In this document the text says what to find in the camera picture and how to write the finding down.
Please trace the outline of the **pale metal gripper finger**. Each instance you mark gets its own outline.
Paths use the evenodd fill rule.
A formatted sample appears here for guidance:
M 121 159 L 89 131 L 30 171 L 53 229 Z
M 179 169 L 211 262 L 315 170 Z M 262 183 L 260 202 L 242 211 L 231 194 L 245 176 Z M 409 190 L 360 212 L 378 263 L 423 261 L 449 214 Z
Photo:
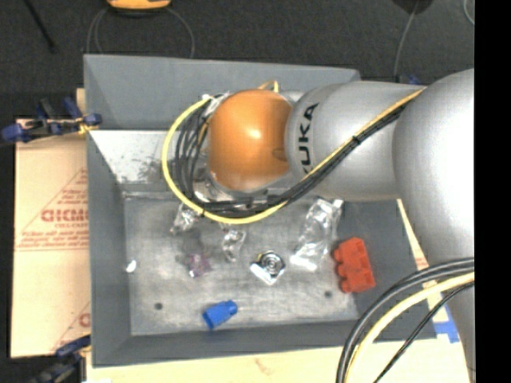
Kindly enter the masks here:
M 222 225 L 221 249 L 228 262 L 235 262 L 247 237 L 247 230 L 241 225 Z
M 186 204 L 180 203 L 170 227 L 170 234 L 179 235 L 192 230 L 198 223 L 199 218 L 196 211 Z

